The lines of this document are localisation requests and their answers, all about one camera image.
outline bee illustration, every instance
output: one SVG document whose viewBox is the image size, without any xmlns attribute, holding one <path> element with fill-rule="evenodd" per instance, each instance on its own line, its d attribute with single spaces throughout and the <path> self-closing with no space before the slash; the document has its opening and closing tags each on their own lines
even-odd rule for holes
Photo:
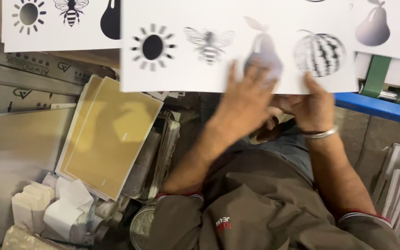
<svg viewBox="0 0 400 250">
<path fill-rule="evenodd" d="M 66 24 L 69 23 L 70 27 L 75 24 L 75 18 L 78 19 L 78 24 L 80 24 L 80 13 L 84 14 L 81 9 L 86 7 L 89 4 L 89 0 L 53 0 L 55 2 L 55 7 L 63 11 L 64 14 L 64 22 Z"/>
<path fill-rule="evenodd" d="M 199 46 L 197 49 L 200 50 L 200 60 L 204 59 L 208 65 L 213 65 L 220 54 L 225 53 L 223 48 L 230 46 L 235 36 L 234 31 L 226 31 L 216 36 L 212 31 L 202 34 L 189 27 L 185 27 L 184 32 L 189 42 Z"/>
</svg>

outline hand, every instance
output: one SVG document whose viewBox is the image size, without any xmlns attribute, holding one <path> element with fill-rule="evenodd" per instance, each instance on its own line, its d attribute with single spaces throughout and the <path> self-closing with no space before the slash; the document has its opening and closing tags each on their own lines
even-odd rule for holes
<svg viewBox="0 0 400 250">
<path fill-rule="evenodd" d="M 287 100 L 297 125 L 306 133 L 321 133 L 334 127 L 334 97 L 314 80 L 304 76 L 309 95 L 288 95 Z"/>
<path fill-rule="evenodd" d="M 206 125 L 206 130 L 215 131 L 227 145 L 259 128 L 277 108 L 269 107 L 271 92 L 277 80 L 266 85 L 266 76 L 271 69 L 261 68 L 254 60 L 241 83 L 236 82 L 236 61 L 229 70 L 228 88 L 217 111 Z"/>
</svg>

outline kara bangle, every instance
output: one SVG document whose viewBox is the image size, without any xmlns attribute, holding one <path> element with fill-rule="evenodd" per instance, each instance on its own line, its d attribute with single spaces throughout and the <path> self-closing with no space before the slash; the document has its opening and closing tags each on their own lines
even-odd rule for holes
<svg viewBox="0 0 400 250">
<path fill-rule="evenodd" d="M 312 140 L 322 139 L 322 138 L 328 137 L 328 136 L 330 136 L 332 134 L 336 134 L 338 130 L 339 130 L 339 127 L 334 125 L 333 128 L 331 128 L 330 130 L 325 131 L 323 133 L 320 133 L 320 134 L 303 134 L 303 137 L 305 137 L 306 139 L 312 139 Z"/>
</svg>

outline brown jacket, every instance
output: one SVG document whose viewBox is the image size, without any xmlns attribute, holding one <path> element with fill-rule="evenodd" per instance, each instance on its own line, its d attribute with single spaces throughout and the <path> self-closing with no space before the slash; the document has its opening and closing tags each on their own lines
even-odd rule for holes
<svg viewBox="0 0 400 250">
<path fill-rule="evenodd" d="M 159 197 L 148 249 L 400 249 L 384 219 L 349 213 L 336 222 L 311 182 L 267 151 L 212 169 L 202 192 Z"/>
</svg>

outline black sun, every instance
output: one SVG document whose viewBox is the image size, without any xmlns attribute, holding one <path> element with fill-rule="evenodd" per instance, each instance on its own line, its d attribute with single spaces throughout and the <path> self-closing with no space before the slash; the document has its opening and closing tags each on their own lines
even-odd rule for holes
<svg viewBox="0 0 400 250">
<path fill-rule="evenodd" d="M 150 61 L 151 71 L 155 71 L 155 60 L 158 61 L 158 64 L 162 68 L 165 68 L 166 66 L 163 58 L 174 59 L 172 55 L 166 52 L 168 48 L 177 47 L 175 44 L 167 44 L 167 40 L 174 37 L 174 34 L 170 33 L 165 36 L 164 31 L 166 30 L 166 26 L 161 26 L 157 33 L 155 31 L 155 24 L 151 24 L 151 31 L 149 33 L 147 33 L 145 28 L 141 28 L 140 30 L 144 37 L 133 37 L 133 39 L 140 42 L 141 47 L 133 47 L 131 50 L 140 50 L 141 55 L 137 55 L 132 60 L 141 61 L 140 69 L 146 69 L 148 62 Z"/>
<path fill-rule="evenodd" d="M 12 14 L 13 17 L 19 17 L 19 20 L 15 22 L 14 26 L 19 25 L 21 22 L 23 25 L 21 25 L 21 28 L 19 29 L 19 32 L 22 33 L 24 30 L 24 26 L 27 26 L 27 34 L 30 35 L 30 26 L 33 25 L 33 29 L 35 31 L 38 31 L 38 28 L 36 27 L 36 21 L 40 24 L 44 24 L 44 22 L 38 18 L 38 15 L 45 15 L 46 11 L 39 11 L 38 9 L 41 8 L 41 6 L 44 5 L 44 2 L 39 1 L 38 5 L 36 5 L 36 2 L 38 0 L 21 0 L 21 6 L 15 4 L 15 8 L 19 10 L 19 14 L 15 13 Z"/>
</svg>

